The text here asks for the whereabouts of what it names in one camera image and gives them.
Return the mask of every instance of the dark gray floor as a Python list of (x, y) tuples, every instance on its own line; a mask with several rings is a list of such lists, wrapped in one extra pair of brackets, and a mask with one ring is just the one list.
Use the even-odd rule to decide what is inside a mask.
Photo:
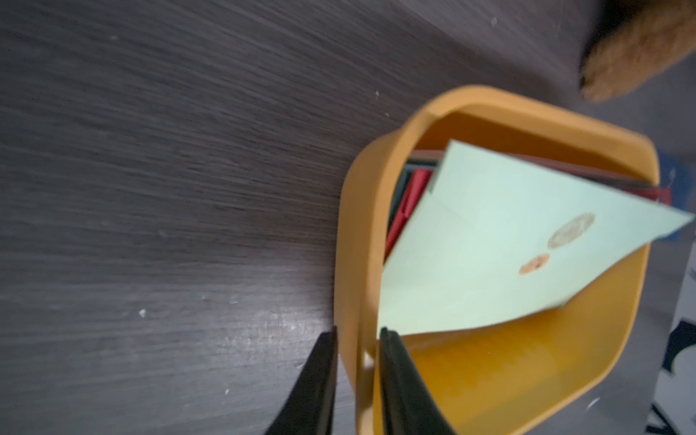
[[(0, 433), (261, 433), (332, 323), (350, 162), (449, 88), (536, 97), (696, 163), (695, 59), (580, 100), (599, 9), (0, 2)], [(655, 248), (616, 370), (535, 434), (641, 431), (688, 247)], [(352, 420), (342, 373), (335, 433)]]

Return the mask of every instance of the blue object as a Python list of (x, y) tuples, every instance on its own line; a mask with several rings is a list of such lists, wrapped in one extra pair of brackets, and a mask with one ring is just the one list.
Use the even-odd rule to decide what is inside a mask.
[[(693, 189), (694, 179), (689, 169), (679, 160), (662, 151), (657, 152), (660, 162), (660, 187), (671, 188), (672, 206), (681, 210), (687, 210), (689, 198)], [(679, 240), (681, 230), (675, 231), (661, 240), (675, 242)]]

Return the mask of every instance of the red card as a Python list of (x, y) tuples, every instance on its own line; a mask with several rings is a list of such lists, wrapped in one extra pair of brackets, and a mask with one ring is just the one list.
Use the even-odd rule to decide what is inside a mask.
[(672, 206), (672, 190), (669, 187), (661, 189), (659, 187), (648, 189), (637, 189), (633, 187), (621, 187), (622, 191), (632, 195), (640, 196), (645, 199), (657, 201), (661, 204)]
[(391, 228), (389, 228), (389, 234), (387, 234), (386, 247), (384, 249), (384, 259), (389, 256), (392, 248), (399, 239), (401, 231), (404, 229), (406, 222), (411, 217), (411, 214), (416, 209), (420, 197), (425, 192), (425, 188), (430, 181), (430, 177), (433, 175), (433, 171), (427, 169), (416, 169), (411, 175), (404, 195), (399, 203), (399, 209), (394, 216), (394, 221), (392, 222)]

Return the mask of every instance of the sticker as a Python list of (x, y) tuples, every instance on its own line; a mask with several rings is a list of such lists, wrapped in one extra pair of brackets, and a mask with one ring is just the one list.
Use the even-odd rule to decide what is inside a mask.
[(594, 219), (594, 213), (582, 213), (580, 216), (566, 223), (559, 228), (558, 231), (553, 233), (548, 240), (548, 248), (558, 249), (585, 234), (594, 223)]
[(551, 259), (551, 256), (549, 254), (537, 255), (536, 257), (531, 259), (529, 261), (529, 263), (520, 267), (520, 275), (529, 275), (532, 272), (536, 272), (537, 270), (546, 266), (546, 264), (548, 263), (548, 261), (550, 259)]

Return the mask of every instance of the plush toy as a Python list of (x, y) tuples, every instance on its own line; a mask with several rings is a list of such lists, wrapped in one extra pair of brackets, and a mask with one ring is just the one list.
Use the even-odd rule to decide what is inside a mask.
[(585, 59), (582, 91), (601, 102), (625, 95), (696, 49), (696, 0), (621, 0), (628, 19)]

